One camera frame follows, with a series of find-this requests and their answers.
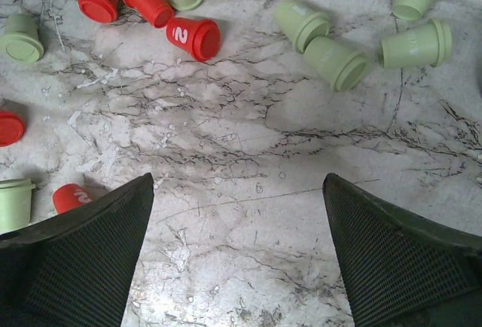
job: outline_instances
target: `white marble table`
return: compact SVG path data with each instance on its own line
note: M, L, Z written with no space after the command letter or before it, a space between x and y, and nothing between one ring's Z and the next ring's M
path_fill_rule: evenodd
M482 235L482 2L439 0L422 23L450 23L452 59L401 71L376 63L381 36L417 24L392 17L391 0L307 0L373 61L334 94L277 29L278 1L182 14L221 24L221 52L201 64L126 8L102 26L76 0L0 0L0 27L29 12L46 46L33 65L0 57L1 94L29 125L0 150L0 177L36 182L32 222L55 215L67 182L96 196L143 173L157 182L124 326L352 325L322 201L329 172Z

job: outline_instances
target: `gray marble vein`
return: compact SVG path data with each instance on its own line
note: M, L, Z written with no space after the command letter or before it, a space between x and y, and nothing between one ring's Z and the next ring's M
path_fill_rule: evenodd
M125 7L99 25L76 0L0 0L0 32L26 12L46 47L33 65L0 57L5 108L29 126L0 150L0 176L36 182L32 222L55 215L67 182L98 197L156 180L126 327L353 325L322 201L329 172L482 235L480 0L438 0L418 23L391 16L392 0L306 0L373 61L338 94L276 27L278 1L180 13L221 26L203 64ZM378 40L429 17L450 23L452 59L381 69Z

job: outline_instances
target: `black textured object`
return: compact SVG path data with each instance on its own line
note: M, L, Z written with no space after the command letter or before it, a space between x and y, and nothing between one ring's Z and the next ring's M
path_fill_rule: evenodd
M153 184L146 174L92 203L0 235L0 325L121 325Z
M482 237L329 174L331 236L357 327L482 326Z

